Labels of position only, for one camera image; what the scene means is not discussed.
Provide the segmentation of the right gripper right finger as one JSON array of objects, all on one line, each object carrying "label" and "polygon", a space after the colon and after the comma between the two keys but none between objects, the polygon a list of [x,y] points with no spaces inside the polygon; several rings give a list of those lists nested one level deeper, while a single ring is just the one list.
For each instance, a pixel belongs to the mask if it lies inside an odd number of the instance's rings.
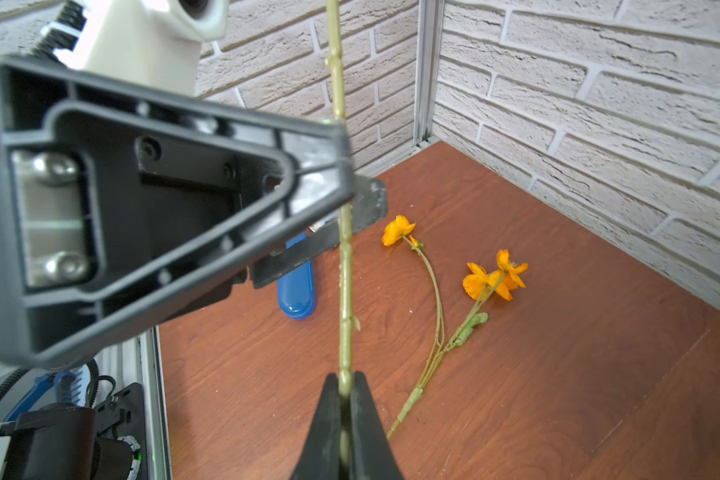
[{"label": "right gripper right finger", "polygon": [[350,394],[350,462],[353,480],[403,480],[366,376],[355,372]]}]

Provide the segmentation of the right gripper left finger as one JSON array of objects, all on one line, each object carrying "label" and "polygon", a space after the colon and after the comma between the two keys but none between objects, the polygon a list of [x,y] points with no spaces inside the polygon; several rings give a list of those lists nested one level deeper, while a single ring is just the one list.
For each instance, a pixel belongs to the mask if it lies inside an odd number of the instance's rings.
[{"label": "right gripper left finger", "polygon": [[335,373],[328,374],[291,480],[338,480],[342,404]]}]

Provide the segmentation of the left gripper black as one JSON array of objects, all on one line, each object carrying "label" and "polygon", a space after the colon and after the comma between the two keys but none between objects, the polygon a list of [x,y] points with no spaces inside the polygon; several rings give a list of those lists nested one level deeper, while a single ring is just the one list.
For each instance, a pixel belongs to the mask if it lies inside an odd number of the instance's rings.
[{"label": "left gripper black", "polygon": [[355,193],[345,127],[0,61],[0,361],[86,361],[226,296]]}]

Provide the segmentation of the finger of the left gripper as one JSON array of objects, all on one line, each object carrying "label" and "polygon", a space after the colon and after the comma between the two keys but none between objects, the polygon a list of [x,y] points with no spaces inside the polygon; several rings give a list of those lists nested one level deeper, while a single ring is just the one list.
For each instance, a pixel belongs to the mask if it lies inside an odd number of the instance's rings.
[{"label": "finger of the left gripper", "polygon": [[[379,179],[356,175],[354,186],[352,233],[358,234],[387,215],[388,195],[385,184]],[[338,221],[330,220],[293,247],[265,256],[251,265],[253,287],[260,289],[275,282],[323,252],[337,247],[339,242]]]}]

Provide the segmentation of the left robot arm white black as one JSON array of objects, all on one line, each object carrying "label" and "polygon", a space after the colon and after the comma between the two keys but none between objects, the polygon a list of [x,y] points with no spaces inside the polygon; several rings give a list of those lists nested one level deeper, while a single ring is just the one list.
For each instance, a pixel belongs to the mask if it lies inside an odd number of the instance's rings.
[{"label": "left robot arm white black", "polygon": [[69,399],[68,370],[156,325],[266,286],[383,218],[345,126],[240,109],[30,57],[0,61],[0,362],[54,403],[0,422],[1,479],[137,479],[136,384]]}]

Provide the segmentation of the orange sunflower stem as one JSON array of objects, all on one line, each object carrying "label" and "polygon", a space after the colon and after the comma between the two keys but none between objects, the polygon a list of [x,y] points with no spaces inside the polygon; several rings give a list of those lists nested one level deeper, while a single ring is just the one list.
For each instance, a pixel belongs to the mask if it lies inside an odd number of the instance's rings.
[{"label": "orange sunflower stem", "polygon": [[[326,25],[329,54],[326,60],[332,84],[332,109],[335,119],[344,124],[346,119],[345,82],[342,37],[340,33],[340,2],[326,1]],[[350,478],[352,435],[350,400],[353,388],[353,311],[352,274],[352,212],[349,203],[338,209],[339,239],[339,349],[338,349],[338,395],[341,405],[341,430],[339,434],[340,478]]]}]

